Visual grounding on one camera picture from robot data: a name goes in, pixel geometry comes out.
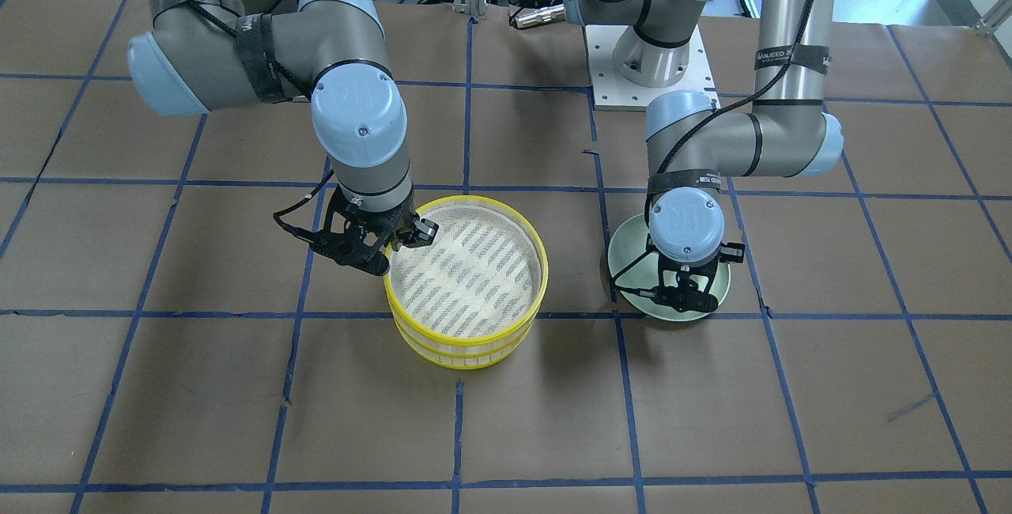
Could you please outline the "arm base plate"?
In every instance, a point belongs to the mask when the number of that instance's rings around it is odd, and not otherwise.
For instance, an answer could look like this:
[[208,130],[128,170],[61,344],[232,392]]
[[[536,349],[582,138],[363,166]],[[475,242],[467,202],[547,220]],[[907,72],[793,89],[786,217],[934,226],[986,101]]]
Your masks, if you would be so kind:
[[711,64],[699,28],[673,49],[644,42],[629,25],[585,25],[594,108],[644,111],[673,90],[703,92],[719,107]]

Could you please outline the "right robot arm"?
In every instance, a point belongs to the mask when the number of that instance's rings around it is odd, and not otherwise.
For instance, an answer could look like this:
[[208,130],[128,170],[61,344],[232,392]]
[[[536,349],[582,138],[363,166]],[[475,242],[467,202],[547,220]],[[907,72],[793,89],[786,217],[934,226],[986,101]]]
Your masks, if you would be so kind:
[[242,0],[149,0],[153,30],[126,63],[162,116],[308,101],[336,180],[319,229],[276,225],[315,254],[383,276],[387,248],[433,244],[438,224],[414,207],[407,110],[389,68],[373,0],[299,0],[292,13],[246,13]]

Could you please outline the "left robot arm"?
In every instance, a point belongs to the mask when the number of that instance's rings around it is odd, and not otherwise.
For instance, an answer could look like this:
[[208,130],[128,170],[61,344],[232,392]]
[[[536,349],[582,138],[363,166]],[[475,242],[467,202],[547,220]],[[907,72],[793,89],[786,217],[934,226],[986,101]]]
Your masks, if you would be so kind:
[[676,89],[708,0],[564,0],[573,25],[623,25],[612,60],[658,96],[644,111],[648,181],[642,215],[608,248],[610,283],[644,315],[688,322],[730,289],[744,244],[724,240],[726,176],[819,176],[840,159],[838,118],[823,111],[834,0],[763,0],[751,96],[718,109]]

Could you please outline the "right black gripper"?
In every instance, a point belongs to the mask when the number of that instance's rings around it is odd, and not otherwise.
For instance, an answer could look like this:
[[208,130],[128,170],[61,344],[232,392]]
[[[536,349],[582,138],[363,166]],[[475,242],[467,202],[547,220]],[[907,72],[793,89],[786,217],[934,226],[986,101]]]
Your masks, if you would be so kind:
[[384,254],[386,247],[428,247],[439,231],[440,226],[433,220],[416,217],[414,191],[398,206],[370,212],[336,190],[329,199],[321,229],[310,233],[310,249],[338,265],[383,276],[390,269]]

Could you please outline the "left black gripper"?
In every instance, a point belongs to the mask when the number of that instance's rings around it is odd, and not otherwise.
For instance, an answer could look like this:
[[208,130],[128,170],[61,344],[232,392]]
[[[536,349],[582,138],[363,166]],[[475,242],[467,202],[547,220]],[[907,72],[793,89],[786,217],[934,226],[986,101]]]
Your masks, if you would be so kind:
[[731,287],[731,265],[745,259],[745,244],[727,241],[720,244],[716,255],[699,266],[688,266],[665,257],[647,238],[647,252],[659,256],[655,276],[658,284],[647,290],[647,298],[675,312],[695,312],[711,315],[726,298]]

